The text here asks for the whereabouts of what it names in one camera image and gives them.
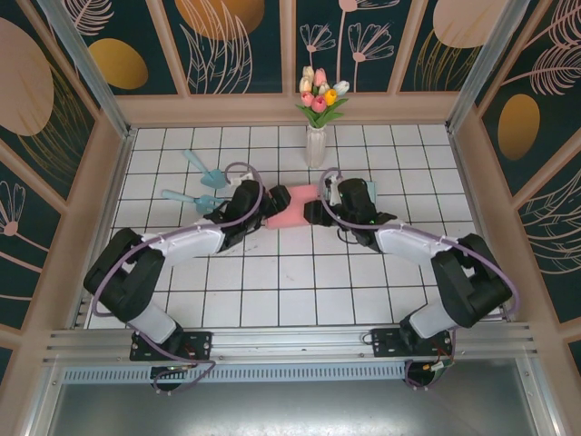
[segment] cable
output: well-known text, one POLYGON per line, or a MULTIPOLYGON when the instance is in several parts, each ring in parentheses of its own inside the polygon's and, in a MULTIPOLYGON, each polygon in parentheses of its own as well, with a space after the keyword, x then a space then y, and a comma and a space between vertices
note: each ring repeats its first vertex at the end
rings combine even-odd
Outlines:
MULTIPOLYGON (((500 279, 508 286, 508 289, 510 289, 510 291, 512 292, 513 298, 515 299, 515 303, 513 304, 513 306, 510 309, 508 309, 505 316, 510 316, 513 313, 518 311, 518 308, 520 307, 520 295, 518 293, 517 287, 508 278, 508 276, 506 274, 504 274, 500 268, 498 268, 495 264, 493 264, 486 257, 482 256, 479 253, 476 253, 476 252, 470 250, 469 248, 467 248, 463 245, 460 245, 459 243, 456 243, 454 241, 449 240, 446 236, 436 236, 435 234, 432 234, 429 232, 424 232, 423 230, 417 229, 417 228, 412 227, 408 224, 389 224, 389 223, 386 223, 386 224, 382 224, 382 225, 372 225, 372 224, 355 224, 355 223, 348 223, 347 221, 343 221, 341 218, 339 218, 339 216, 337 216, 331 210, 330 206, 327 204, 327 202, 325 202, 323 195, 322 195, 322 193, 325 192, 325 179, 327 178, 329 173, 337 173, 339 178, 341 177, 341 170, 337 167, 330 168, 327 171, 323 172, 323 174, 321 175, 321 177, 319 179, 319 195, 320 195, 322 205, 325 208, 325 211, 327 211, 327 213, 330 215, 330 217, 333 220, 335 220, 337 223, 340 223, 343 226, 349 227, 351 229, 359 229, 359 230, 393 229, 393 230, 400 230, 401 232, 416 233, 416 234, 419 234, 419 235, 424 236, 426 238, 437 241, 439 243, 444 243, 445 245, 448 245, 450 247, 454 247, 457 250, 460 250, 461 252, 463 252, 464 254, 466 254, 470 257, 473 257, 477 261, 486 265, 489 269, 494 271, 498 275, 498 277, 500 277, 500 279)), ((483 320, 497 320, 498 315, 486 315, 482 319, 483 320)))
MULTIPOLYGON (((184 234, 184 233, 188 233, 188 232, 199 232, 200 230, 206 230, 206 229, 221 229, 221 228, 226 228, 226 227, 233 227, 233 226, 238 225, 240 223, 244 223, 246 220, 248 220, 250 217, 252 217, 254 215, 254 213, 260 207, 261 201, 262 201, 262 196, 264 195, 264 189, 262 186, 261 176, 256 171, 256 169, 253 166, 249 165, 248 163, 234 162, 234 163, 231 163, 230 165, 228 165, 226 167, 226 169, 224 170, 224 174, 226 176, 227 182, 230 182, 230 180, 228 180, 228 170, 230 170, 233 166, 236 166, 236 165, 242 165, 242 166, 245 166, 246 168, 248 168, 252 172, 252 176, 254 177, 254 180, 256 182, 258 182, 258 184, 259 184, 258 199, 256 200, 256 203, 252 206, 252 208, 246 214, 244 214, 241 218, 234 220, 234 221, 231 221, 229 223, 218 223, 218 224, 212 223, 212 224, 202 224, 202 225, 193 224, 193 225, 190 225, 188 227, 182 227, 182 228, 174 230, 172 232, 161 234, 161 235, 156 236, 150 240, 144 241, 143 243, 140 243, 139 245, 134 246, 131 250, 129 250, 129 252, 124 254, 117 261, 117 263, 113 266, 113 268, 111 268, 111 270, 109 270, 109 272, 104 276, 103 280, 101 281, 101 284, 99 284, 99 286, 97 287, 97 291, 94 293, 93 301, 91 302, 91 312, 93 313, 93 315, 100 317, 100 318, 106 318, 106 317, 113 316, 111 313, 99 312, 97 310, 97 303, 99 302, 99 300, 101 298, 101 294, 103 293, 103 290, 105 289, 105 287, 107 286, 107 284, 109 283, 111 278, 114 276, 114 274, 117 273, 117 271, 119 271, 119 269, 123 266, 123 264, 130 257, 132 257, 134 254, 138 253, 140 250, 151 245, 152 243, 158 243, 159 241, 169 240, 173 236, 177 236, 179 234, 184 234)), ((129 325, 132 329, 134 329, 136 332, 139 333, 139 331, 133 325, 131 325, 129 322, 127 323, 127 325, 129 325)), ((150 347, 152 347, 154 350, 156 350, 161 355, 167 357, 168 359, 172 359, 173 361, 176 361, 176 362, 188 363, 191 365, 198 365, 201 363, 209 363, 210 364, 210 366, 204 372, 202 372, 202 374, 200 374, 198 377, 196 377, 196 379, 193 380, 191 383, 188 383, 187 387, 182 389, 182 391, 184 391, 185 389, 190 389, 191 387, 195 386, 201 379, 203 379, 216 366, 215 361, 198 361, 198 360, 194 360, 194 359, 185 359, 183 357, 171 354, 171 353, 167 352, 166 350, 164 350, 162 347, 160 347, 157 343, 152 341, 147 335, 142 334, 142 333, 139 333, 139 334, 147 342, 147 344, 150 347)), ((155 378, 155 380, 153 382, 153 386, 156 388, 157 391, 159 391, 157 389, 157 381, 160 379, 160 377, 162 377, 163 375, 165 375, 167 373, 170 373, 170 372, 162 372, 162 375, 158 374, 158 376, 155 378)))

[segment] yellow tulip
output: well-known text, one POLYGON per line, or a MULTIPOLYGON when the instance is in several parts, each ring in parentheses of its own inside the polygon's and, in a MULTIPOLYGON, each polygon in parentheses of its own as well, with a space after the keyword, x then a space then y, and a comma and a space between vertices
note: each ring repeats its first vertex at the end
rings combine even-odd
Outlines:
POLYGON ((334 89, 330 89, 325 93, 325 101, 327 102, 327 106, 331 106, 337 100, 337 91, 334 89))

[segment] tile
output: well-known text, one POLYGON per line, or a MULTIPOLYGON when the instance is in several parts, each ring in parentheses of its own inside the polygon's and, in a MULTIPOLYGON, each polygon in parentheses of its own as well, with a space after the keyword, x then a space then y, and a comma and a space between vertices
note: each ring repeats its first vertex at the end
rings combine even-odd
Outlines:
POLYGON ((414 124, 392 125, 391 132, 395 145, 421 145, 419 130, 414 124))
POLYGON ((244 291, 242 293, 242 327, 271 327, 278 324, 278 291, 244 291))
POLYGON ((152 200, 147 218, 149 227, 173 227, 180 224, 182 203, 175 200, 152 200))
POLYGON ((134 150, 161 150, 165 129, 139 129, 134 150))
POLYGON ((170 280, 172 278, 172 267, 164 266, 160 276, 155 284, 155 291, 169 291, 170 290, 170 280))
POLYGON ((365 144, 373 145, 393 145, 391 128, 388 125, 364 125, 365 144))
POLYGON ((351 287, 347 256, 315 256, 317 288, 351 287))
POLYGON ((391 324, 388 288, 354 289, 356 324, 391 324))
POLYGON ((444 221, 472 221, 472 214, 468 207, 466 195, 438 195, 438 203, 444 221))
POLYGON ((385 254, 385 271, 388 276, 388 286, 414 286, 423 284, 419 266, 395 254, 385 254))
POLYGON ((280 173, 279 178, 284 186, 301 186, 310 183, 308 171, 285 171, 280 173))
POLYGON ((255 147, 279 147, 279 128, 269 127, 251 127, 251 148, 255 147))
POLYGON ((400 322, 410 313, 426 304, 422 286, 409 288, 389 288, 389 299, 393 311, 393 322, 400 322))
POLYGON ((244 238, 245 256, 276 256, 279 253, 279 231, 261 228, 244 238))
POLYGON ((170 292, 167 313, 185 329, 202 327, 203 292, 170 292))
POLYGON ((221 127, 196 127, 193 131, 192 149, 220 148, 221 127))
POLYGON ((454 154, 449 145, 425 147, 430 168, 456 168, 454 154))
POLYGON ((115 227, 144 227, 151 200, 121 201, 115 218, 115 227))
POLYGON ((281 289, 312 289, 312 256, 285 256, 280 258, 279 280, 281 289))
POLYGON ((162 191, 169 189, 176 193, 183 193, 185 189, 186 173, 182 174, 157 174, 153 198, 163 198, 162 191))
POLYGON ((317 318, 319 325, 353 324, 351 289, 318 289, 317 318))
POLYGON ((365 145, 362 125, 336 125, 335 134, 339 147, 365 145))
POLYGON ((207 292, 202 327, 240 326, 241 291, 207 292))
POLYGON ((250 127, 223 127, 221 148, 248 148, 250 146, 250 127))
POLYGON ((208 258, 193 257, 173 267, 171 291, 203 291, 206 289, 208 258))
POLYGON ((307 128, 304 125, 279 127, 280 147, 304 147, 307 144, 307 128))
POLYGON ((281 291, 281 325, 316 325, 315 292, 312 289, 281 291))
MULTIPOLYGON (((218 168, 218 156, 220 154, 218 149, 194 150, 193 152, 209 171, 218 168)), ((188 162, 188 173, 202 173, 202 171, 188 162)))
POLYGON ((349 257, 353 287, 387 286, 381 254, 354 254, 349 257))
POLYGON ((458 170, 431 170, 436 193, 464 193, 458 170))
POLYGON ((441 222, 436 195, 408 195, 409 218, 414 223, 441 222))
POLYGON ((134 151, 127 173, 157 173, 161 154, 159 150, 134 151))
POLYGON ((477 234, 476 227, 474 223, 463 222, 463 223, 444 223, 446 226, 446 234, 448 236, 453 236, 455 238, 462 238, 469 233, 477 234))
POLYGON ((378 195, 375 207, 378 212, 391 213, 409 223, 408 203, 404 195, 378 195))
POLYGON ((187 173, 188 164, 183 150, 163 150, 158 173, 187 173))
POLYGON ((311 226, 280 229, 281 256, 289 254, 312 254, 311 226))
POLYGON ((257 171, 278 171, 279 169, 279 149, 260 148, 251 149, 250 165, 257 171))
POLYGON ((155 174, 128 174, 125 177, 123 194, 124 200, 144 200, 152 198, 155 174))
POLYGON ((434 193, 429 170, 401 170, 403 190, 408 193, 434 193))
POLYGON ((396 154, 401 169, 428 168, 424 147, 396 147, 396 154))
POLYGON ((371 180, 378 195, 403 194, 399 170, 371 170, 371 180))
POLYGON ((397 170, 398 157, 395 147, 368 147, 369 168, 378 170, 397 170))
POLYGON ((341 170, 368 169, 365 147, 339 147, 339 168, 341 170))
POLYGON ((338 227, 312 226, 315 254, 347 254, 347 244, 337 236, 338 227))
POLYGON ((242 289, 279 288, 279 260, 276 257, 244 258, 242 289))
POLYGON ((192 147, 193 128, 167 129, 163 140, 164 150, 185 150, 192 147))
POLYGON ((232 290, 242 287, 242 258, 211 257, 209 262, 207 290, 232 290))
POLYGON ((448 133, 443 124, 421 124, 419 132, 424 145, 448 145, 448 133))
POLYGON ((428 304, 432 304, 433 302, 437 302, 438 300, 442 299, 442 297, 439 296, 439 289, 437 286, 425 286, 424 289, 426 290, 428 304))
POLYGON ((281 171, 306 171, 304 147, 281 148, 279 150, 279 162, 281 171))

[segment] metal base plate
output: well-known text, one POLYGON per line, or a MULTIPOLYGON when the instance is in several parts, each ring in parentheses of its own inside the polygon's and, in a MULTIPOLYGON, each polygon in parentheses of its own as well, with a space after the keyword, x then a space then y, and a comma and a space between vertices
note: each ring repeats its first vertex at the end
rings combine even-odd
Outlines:
POLYGON ((414 352, 410 352, 406 344, 400 339, 399 327, 374 329, 370 333, 375 357, 437 357, 438 348, 447 354, 452 353, 452 342, 448 332, 440 332, 419 343, 414 352))

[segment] glass vase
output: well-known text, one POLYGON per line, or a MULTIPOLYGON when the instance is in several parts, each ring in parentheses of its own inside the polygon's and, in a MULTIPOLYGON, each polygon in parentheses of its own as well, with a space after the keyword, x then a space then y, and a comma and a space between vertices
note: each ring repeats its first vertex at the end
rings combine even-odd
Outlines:
POLYGON ((327 145, 326 125, 320 129, 307 126, 307 148, 305 150, 305 160, 309 168, 320 168, 325 160, 325 146, 327 145))

